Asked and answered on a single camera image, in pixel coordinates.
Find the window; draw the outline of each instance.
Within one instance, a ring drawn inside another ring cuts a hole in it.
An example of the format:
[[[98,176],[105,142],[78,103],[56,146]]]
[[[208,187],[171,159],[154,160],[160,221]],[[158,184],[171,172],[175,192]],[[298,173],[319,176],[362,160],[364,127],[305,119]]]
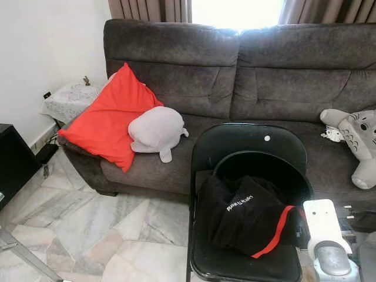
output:
[[[192,22],[217,28],[277,25],[284,0],[192,0]]]

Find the marble floor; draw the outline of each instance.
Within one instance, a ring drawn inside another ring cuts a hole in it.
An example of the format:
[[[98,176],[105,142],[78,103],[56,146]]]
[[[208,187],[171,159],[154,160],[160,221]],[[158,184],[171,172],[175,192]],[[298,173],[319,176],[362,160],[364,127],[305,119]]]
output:
[[[143,196],[97,194],[59,149],[0,211],[10,231],[62,278],[73,282],[183,282],[188,206]],[[312,265],[300,253],[304,282]],[[10,251],[0,253],[1,282],[47,282]],[[201,281],[192,275],[191,281]]]

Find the curtain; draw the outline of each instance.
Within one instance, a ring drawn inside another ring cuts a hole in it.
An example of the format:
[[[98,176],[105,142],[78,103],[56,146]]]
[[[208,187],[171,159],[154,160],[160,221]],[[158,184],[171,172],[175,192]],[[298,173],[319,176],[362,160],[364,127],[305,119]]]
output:
[[[376,22],[376,0],[285,0],[279,24]]]
[[[109,0],[113,19],[192,22],[191,0]]]

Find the chair leg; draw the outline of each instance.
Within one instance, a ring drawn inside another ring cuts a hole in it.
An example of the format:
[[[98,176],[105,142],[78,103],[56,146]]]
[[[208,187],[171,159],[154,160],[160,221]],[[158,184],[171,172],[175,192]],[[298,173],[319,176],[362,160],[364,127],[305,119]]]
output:
[[[101,191],[101,190],[96,190],[99,194],[104,195],[104,196],[112,196],[116,197],[119,193],[118,192],[107,192],[107,191]]]
[[[190,282],[191,269],[187,266],[186,282]]]

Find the white plastic object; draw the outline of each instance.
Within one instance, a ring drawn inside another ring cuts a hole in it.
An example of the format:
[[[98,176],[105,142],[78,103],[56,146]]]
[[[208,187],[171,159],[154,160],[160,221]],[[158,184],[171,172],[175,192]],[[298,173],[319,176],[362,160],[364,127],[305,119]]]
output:
[[[319,282],[360,282],[359,267],[351,260],[349,260],[348,262],[350,264],[351,271],[346,275],[335,276],[325,273],[321,269],[318,259],[315,259],[313,265]]]
[[[321,136],[334,142],[341,142],[342,140],[345,140],[342,133],[337,128],[331,126],[327,126],[325,133],[322,133]]]
[[[311,239],[308,254],[315,261],[315,246],[322,241],[333,241],[341,245],[347,254],[352,254],[350,245],[342,238],[340,224],[333,202],[328,199],[311,200],[303,203]]]

